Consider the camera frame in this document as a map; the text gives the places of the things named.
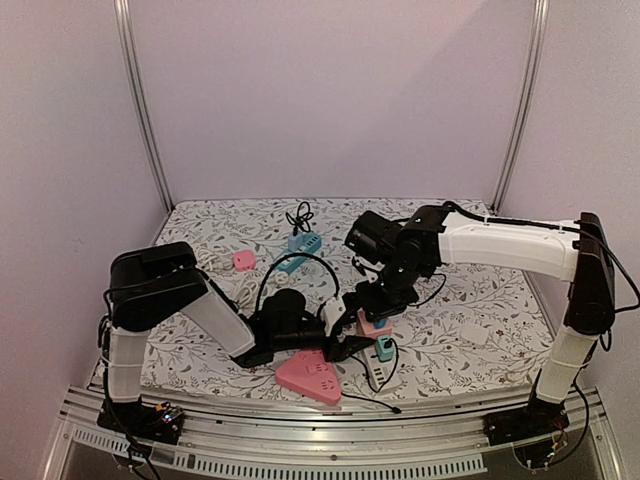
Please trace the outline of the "white power strip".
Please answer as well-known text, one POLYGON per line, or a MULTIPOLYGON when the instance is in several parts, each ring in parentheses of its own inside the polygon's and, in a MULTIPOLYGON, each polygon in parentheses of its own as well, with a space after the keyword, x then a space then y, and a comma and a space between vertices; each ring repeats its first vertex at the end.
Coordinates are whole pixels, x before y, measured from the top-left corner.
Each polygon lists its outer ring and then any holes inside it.
POLYGON ((380 363, 374 347, 362 352, 369 383, 375 394, 387 395, 394 393, 401 387, 401 380, 394 370, 395 360, 380 363))

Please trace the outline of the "light blue charger plug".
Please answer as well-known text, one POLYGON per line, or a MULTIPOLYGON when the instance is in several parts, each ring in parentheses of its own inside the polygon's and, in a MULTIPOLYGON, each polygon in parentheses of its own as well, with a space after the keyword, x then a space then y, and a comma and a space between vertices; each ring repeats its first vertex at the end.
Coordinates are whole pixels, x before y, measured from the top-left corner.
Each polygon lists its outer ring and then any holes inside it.
POLYGON ((287 237, 287 249, 291 252, 295 252, 302 247, 305 242, 305 235, 303 233, 291 233, 287 237))

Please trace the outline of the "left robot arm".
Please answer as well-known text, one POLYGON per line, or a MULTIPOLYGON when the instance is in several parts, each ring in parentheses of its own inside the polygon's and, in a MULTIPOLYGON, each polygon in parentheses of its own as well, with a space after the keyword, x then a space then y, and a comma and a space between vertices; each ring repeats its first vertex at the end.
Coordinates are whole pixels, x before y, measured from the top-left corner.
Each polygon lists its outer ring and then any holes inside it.
POLYGON ((316 350, 327 362, 342 362, 373 344, 372 338, 345 335, 358 308, 334 293, 318 312, 304 294, 281 287, 273 294, 259 283, 251 313, 198 265, 186 242, 174 242, 118 255, 109 267, 103 293, 106 312, 98 328, 103 363, 99 427, 132 440, 176 444, 182 409, 167 401, 145 404, 141 386, 150 356, 149 339, 176 319, 186 321, 237 366, 271 362, 281 351, 316 350))

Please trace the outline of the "pink cube socket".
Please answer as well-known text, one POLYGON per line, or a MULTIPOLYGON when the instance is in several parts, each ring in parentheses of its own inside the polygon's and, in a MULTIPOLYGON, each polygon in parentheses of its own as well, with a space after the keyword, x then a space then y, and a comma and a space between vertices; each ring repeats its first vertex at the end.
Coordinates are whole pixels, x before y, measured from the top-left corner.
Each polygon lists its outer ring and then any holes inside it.
POLYGON ((367 320, 365 312, 359 310, 356 322, 356 336, 377 339, 380 336, 390 336, 392 334, 392 329, 390 331, 376 331, 372 323, 367 320))

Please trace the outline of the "teal small adapter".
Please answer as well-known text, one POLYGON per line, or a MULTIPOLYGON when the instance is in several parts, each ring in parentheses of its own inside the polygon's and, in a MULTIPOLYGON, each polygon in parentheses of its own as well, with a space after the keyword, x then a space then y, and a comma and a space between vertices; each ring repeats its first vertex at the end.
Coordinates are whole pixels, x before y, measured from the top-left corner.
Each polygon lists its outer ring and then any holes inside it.
POLYGON ((390 336, 380 336, 374 345, 376 356, 380 363, 387 363, 396 359, 396 342, 390 336))

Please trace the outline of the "pink power strip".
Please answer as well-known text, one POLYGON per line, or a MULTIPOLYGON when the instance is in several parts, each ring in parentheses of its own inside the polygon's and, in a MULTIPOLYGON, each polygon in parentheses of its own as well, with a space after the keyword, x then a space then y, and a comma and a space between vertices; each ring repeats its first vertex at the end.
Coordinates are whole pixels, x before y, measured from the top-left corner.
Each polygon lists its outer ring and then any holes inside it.
POLYGON ((342 391, 332 363, 321 350, 301 350, 275 372, 278 385, 306 398, 336 406, 342 391))

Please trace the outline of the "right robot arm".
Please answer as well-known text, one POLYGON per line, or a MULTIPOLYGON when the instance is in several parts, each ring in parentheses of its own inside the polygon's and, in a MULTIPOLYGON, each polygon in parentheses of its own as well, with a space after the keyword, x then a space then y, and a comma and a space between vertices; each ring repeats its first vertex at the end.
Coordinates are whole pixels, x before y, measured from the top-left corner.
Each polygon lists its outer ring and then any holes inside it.
POLYGON ((568 283, 562 326, 527 404, 483 419, 492 446, 568 427, 566 397, 600 338, 624 311, 616 304, 616 276, 623 276, 633 292, 639 290, 609 247, 599 217, 590 212, 577 220, 541 222, 480 216, 446 201, 396 222, 367 211, 353 223, 345 245, 382 266, 376 280, 356 287, 357 305, 370 321, 404 312, 417 299, 416 281, 444 265, 487 265, 568 283))

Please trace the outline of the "teal power strip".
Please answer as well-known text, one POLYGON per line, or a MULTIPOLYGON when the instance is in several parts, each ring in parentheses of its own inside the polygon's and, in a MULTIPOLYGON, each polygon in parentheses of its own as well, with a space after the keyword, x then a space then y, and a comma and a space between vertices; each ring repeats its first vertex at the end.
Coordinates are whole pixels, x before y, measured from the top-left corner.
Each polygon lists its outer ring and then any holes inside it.
POLYGON ((305 242, 300 249, 295 252, 289 251, 287 248, 277 257, 277 260, 285 257, 285 260, 276 266, 277 271, 285 272, 291 275, 298 267, 308 260, 308 257, 302 256, 302 253, 315 255, 322 246, 321 236, 314 232, 299 232, 305 235, 305 242))

